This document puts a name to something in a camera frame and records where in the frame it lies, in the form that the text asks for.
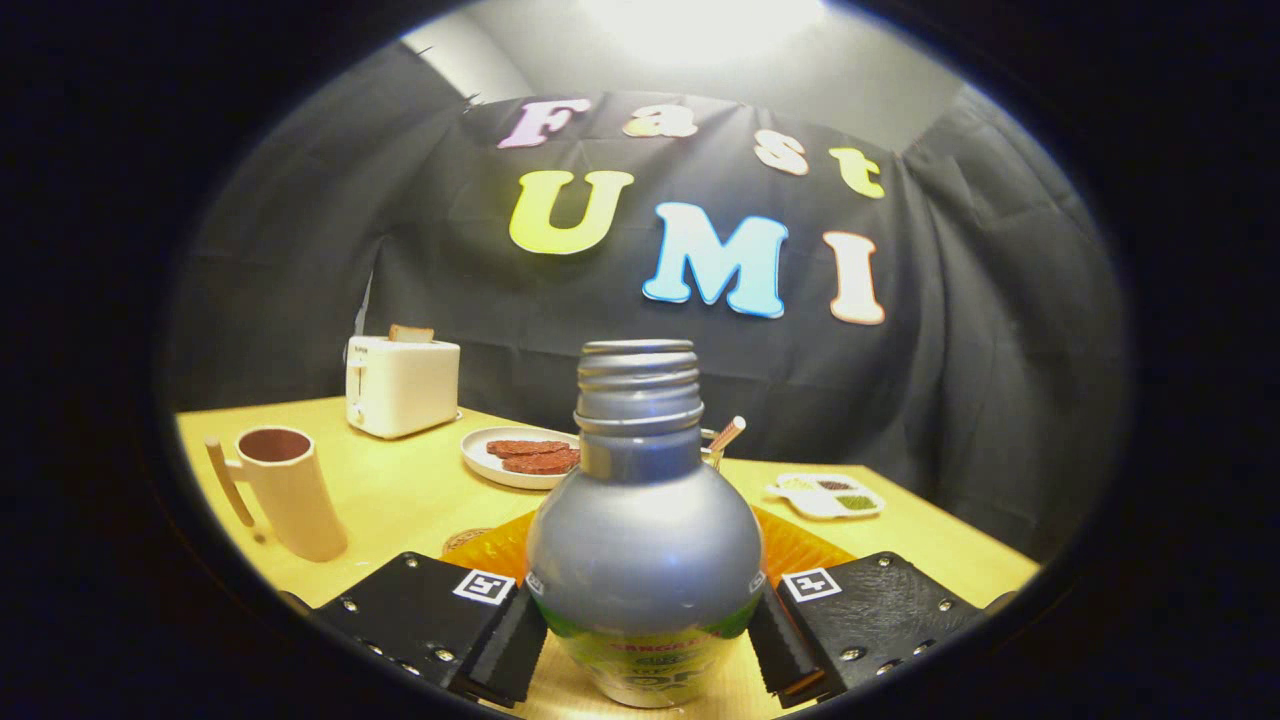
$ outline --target green label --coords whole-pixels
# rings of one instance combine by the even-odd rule
[[[701,694],[728,639],[746,630],[759,594],[719,623],[654,635],[614,635],[581,628],[538,609],[564,650],[609,697],[639,706],[677,705]]]

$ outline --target letter m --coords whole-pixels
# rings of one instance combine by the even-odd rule
[[[685,284],[685,264],[692,270],[703,302],[713,305],[737,275],[728,306],[746,315],[778,318],[778,252],[787,228],[768,218],[745,218],[727,242],[721,242],[707,213],[687,202],[663,202],[654,211],[666,222],[658,270],[641,287],[645,297],[686,302],[692,290]]]

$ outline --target table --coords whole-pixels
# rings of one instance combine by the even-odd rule
[[[458,420],[387,441],[348,425],[344,402],[344,397],[326,397],[177,415],[195,478],[230,539],[268,583],[292,592],[312,607],[333,600],[401,552],[439,557],[445,541],[456,533],[494,528],[535,510],[547,497],[547,491],[509,488],[486,480],[462,461],[460,443],[467,433],[522,423],[463,407]],[[220,439],[230,457],[241,432],[268,424],[297,428],[315,439],[330,497],[347,528],[348,547],[337,560],[310,562],[285,550],[270,532],[247,487],[241,486],[241,489],[257,520],[252,529],[239,523],[223,495],[205,452],[205,438]],[[1028,557],[864,466],[763,462],[727,456],[721,462],[721,473],[748,502],[858,557],[893,551],[979,607],[1020,588],[1039,569]],[[884,498],[886,509],[872,519],[805,520],[785,501],[764,491],[783,473],[850,475]],[[732,682],[714,684],[696,701],[671,710],[634,710],[600,696],[549,635],[529,700],[517,703],[515,710],[492,707],[520,717],[582,720],[685,715],[748,720],[783,714],[777,700],[764,691],[746,635],[735,641],[722,671]]]

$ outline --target white plate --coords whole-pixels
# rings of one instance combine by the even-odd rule
[[[485,446],[495,439],[558,439],[567,442],[570,447],[577,450],[577,436],[544,430],[543,428],[485,428],[468,433],[462,438],[462,460],[480,475],[495,483],[525,489],[552,489],[564,479],[568,473],[559,475],[530,475],[527,473],[512,473],[502,468],[502,457],[489,455]]]
[[[819,480],[836,480],[849,486],[849,489],[827,489],[819,484]],[[778,475],[776,482],[777,486],[765,486],[764,489],[787,498],[796,512],[810,520],[869,518],[879,515],[884,510],[884,498],[849,475],[788,473]],[[870,500],[874,506],[865,510],[850,510],[840,503],[841,496],[863,496]]]

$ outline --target orange placemat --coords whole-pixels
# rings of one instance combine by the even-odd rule
[[[754,505],[751,510],[764,536],[764,573],[773,587],[777,587],[783,573],[831,568],[858,560],[840,547],[772,512]],[[507,575],[524,583],[529,571],[525,538],[529,536],[529,525],[534,521],[534,512],[521,515],[467,541],[442,555],[440,560],[472,570]]]

